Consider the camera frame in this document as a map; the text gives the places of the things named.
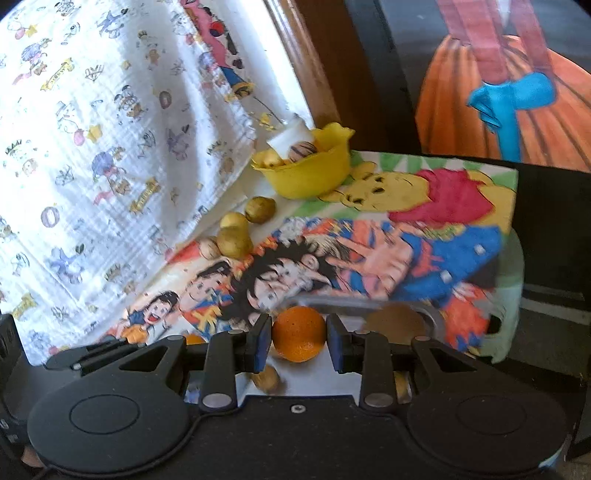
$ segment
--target screw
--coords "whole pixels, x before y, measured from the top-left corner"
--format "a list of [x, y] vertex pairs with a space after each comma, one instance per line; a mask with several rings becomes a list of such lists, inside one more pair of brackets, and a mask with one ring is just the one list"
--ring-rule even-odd
[[207, 408], [225, 408], [232, 403], [232, 397], [225, 393], [210, 393], [203, 398], [203, 405]]
[[292, 405], [290, 410], [292, 413], [304, 413], [306, 411], [306, 407], [303, 405]]
[[370, 393], [365, 397], [365, 404], [373, 408], [385, 408], [394, 403], [394, 399], [387, 393]]

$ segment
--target cartoon print fabric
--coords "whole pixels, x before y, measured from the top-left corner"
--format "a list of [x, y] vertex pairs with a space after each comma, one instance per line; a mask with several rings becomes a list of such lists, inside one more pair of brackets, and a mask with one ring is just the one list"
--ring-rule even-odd
[[[477, 348], [492, 310], [495, 261], [511, 225], [517, 173], [369, 152], [353, 152], [352, 161], [352, 176], [338, 191], [300, 202], [295, 216], [246, 260], [208, 261], [198, 242], [185, 247], [110, 335], [209, 340], [216, 332], [248, 329], [260, 312], [305, 291], [427, 301], [446, 319], [449, 344]], [[152, 315], [162, 295], [175, 301]]]
[[247, 165], [252, 121], [208, 51], [177, 2], [0, 22], [0, 309], [32, 363], [106, 330]]

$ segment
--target wooden frame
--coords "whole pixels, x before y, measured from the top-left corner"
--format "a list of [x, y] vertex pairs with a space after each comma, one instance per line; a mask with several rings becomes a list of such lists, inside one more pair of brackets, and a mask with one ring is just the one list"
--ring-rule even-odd
[[383, 111], [346, 0], [264, 1], [316, 125], [354, 129], [356, 150], [392, 151], [396, 116]]
[[340, 115], [328, 78], [295, 0], [265, 0], [287, 52], [314, 122], [339, 122]]

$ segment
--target white cloth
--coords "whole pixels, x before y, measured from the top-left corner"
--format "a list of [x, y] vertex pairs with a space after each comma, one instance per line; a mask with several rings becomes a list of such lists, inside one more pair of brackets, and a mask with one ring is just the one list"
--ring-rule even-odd
[[247, 165], [251, 120], [188, 31], [158, 1], [0, 22], [0, 309], [34, 364], [118, 316]]

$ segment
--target potato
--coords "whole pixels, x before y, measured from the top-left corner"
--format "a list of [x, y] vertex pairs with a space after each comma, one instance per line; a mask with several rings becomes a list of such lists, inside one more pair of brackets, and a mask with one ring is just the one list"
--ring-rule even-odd
[[222, 228], [217, 234], [217, 247], [222, 255], [237, 260], [243, 259], [253, 249], [248, 231], [235, 226]]
[[265, 223], [275, 215], [275, 200], [266, 197], [253, 197], [246, 204], [244, 214], [249, 222]]
[[241, 213], [230, 212], [224, 215], [220, 222], [220, 228], [226, 228], [227, 226], [235, 226], [248, 230], [248, 220]]

